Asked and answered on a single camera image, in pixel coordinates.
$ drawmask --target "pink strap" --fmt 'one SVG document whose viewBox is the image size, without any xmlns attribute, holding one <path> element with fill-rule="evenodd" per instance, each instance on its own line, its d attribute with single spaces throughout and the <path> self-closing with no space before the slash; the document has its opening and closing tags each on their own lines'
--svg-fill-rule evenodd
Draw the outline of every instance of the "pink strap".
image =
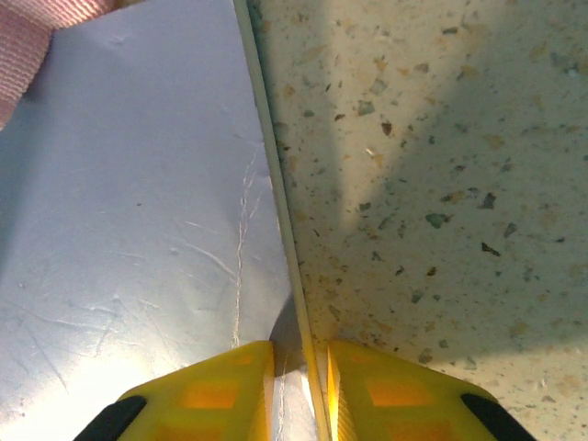
<svg viewBox="0 0 588 441">
<path fill-rule="evenodd" d="M 0 0 L 0 130 L 34 78 L 51 33 L 106 13 L 115 0 Z"/>
</svg>

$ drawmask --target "pink fabric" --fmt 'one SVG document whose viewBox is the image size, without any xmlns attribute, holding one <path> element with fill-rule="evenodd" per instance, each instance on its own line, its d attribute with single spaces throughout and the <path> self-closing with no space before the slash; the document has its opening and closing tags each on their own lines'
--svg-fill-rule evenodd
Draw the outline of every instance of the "pink fabric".
<svg viewBox="0 0 588 441">
<path fill-rule="evenodd" d="M 34 78 L 51 33 L 106 13 L 115 0 L 0 0 L 0 130 Z"/>
</svg>

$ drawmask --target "speckled countertop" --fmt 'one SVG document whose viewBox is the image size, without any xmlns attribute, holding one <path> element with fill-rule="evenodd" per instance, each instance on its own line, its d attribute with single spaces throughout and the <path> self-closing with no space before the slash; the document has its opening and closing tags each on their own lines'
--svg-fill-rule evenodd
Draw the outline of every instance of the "speckled countertop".
<svg viewBox="0 0 588 441">
<path fill-rule="evenodd" d="M 319 347 L 587 439 L 588 3 L 250 6 Z"/>
</svg>

